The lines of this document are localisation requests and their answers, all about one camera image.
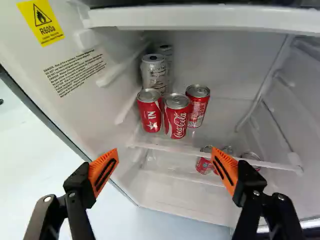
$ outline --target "red soda can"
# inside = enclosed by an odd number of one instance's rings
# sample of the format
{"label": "red soda can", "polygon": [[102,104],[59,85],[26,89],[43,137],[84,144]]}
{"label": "red soda can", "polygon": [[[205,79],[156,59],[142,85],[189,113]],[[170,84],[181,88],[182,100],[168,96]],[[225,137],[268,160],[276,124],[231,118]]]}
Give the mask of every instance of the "red soda can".
{"label": "red soda can", "polygon": [[[202,147],[200,152],[203,153],[211,153],[212,146],[206,145]],[[211,163],[211,159],[205,157],[199,157],[195,164],[195,169],[201,174],[208,174],[213,169],[213,164]]]}
{"label": "red soda can", "polygon": [[136,96],[141,123],[148,133],[157,133],[161,128],[161,92],[154,88],[142,89]]}
{"label": "red soda can", "polygon": [[208,101],[210,98],[210,89],[199,84],[190,85],[186,88],[185,95],[191,100],[189,128],[198,128],[204,120]]}
{"label": "red soda can", "polygon": [[180,93],[171,93],[163,97],[164,132],[172,139],[181,139],[187,133],[190,99]]}

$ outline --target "robotic arm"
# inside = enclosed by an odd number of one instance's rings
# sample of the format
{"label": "robotic arm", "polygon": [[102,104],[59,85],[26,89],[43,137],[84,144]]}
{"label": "robotic arm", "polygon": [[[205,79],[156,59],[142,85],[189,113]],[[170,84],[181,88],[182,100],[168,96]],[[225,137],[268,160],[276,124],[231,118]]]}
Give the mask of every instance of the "robotic arm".
{"label": "robotic arm", "polygon": [[[246,161],[236,161],[213,147],[211,161],[233,202],[242,208],[232,240],[256,239],[260,217],[271,240],[304,240],[300,222],[289,197],[263,193],[267,181]],[[65,195],[40,198],[33,210],[24,240],[57,240],[68,218],[73,240],[95,240],[86,209],[90,209],[119,163],[113,149],[95,161],[83,163],[63,184]]]}

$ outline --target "coca-cola logo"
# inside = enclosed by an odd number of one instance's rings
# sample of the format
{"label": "coca-cola logo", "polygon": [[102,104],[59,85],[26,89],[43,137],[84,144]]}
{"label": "coca-cola logo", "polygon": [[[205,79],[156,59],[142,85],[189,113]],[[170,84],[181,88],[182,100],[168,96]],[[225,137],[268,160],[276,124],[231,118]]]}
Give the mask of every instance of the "coca-cola logo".
{"label": "coca-cola logo", "polygon": [[187,122],[187,113],[182,112],[180,115],[174,112],[174,119],[173,122],[176,126],[176,130],[173,135],[176,138],[182,138],[184,136],[184,130],[186,129],[186,122]]}

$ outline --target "yellow warning label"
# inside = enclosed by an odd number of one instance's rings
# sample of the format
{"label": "yellow warning label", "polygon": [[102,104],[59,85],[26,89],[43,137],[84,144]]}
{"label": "yellow warning label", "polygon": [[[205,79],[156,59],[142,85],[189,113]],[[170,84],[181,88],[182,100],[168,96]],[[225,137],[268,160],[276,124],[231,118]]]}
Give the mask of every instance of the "yellow warning label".
{"label": "yellow warning label", "polygon": [[16,5],[41,46],[65,38],[48,0],[23,1]]}

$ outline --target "flammable warning symbol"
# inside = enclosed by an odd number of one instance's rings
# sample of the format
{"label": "flammable warning symbol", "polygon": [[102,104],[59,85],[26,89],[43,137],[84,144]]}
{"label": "flammable warning symbol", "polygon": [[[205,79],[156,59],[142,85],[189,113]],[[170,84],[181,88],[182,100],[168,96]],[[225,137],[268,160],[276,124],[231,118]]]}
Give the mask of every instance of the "flammable warning symbol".
{"label": "flammable warning symbol", "polygon": [[33,4],[33,12],[34,12],[34,24],[36,27],[52,22],[52,20],[43,11],[41,11],[40,8],[37,7],[37,5],[35,4]]}

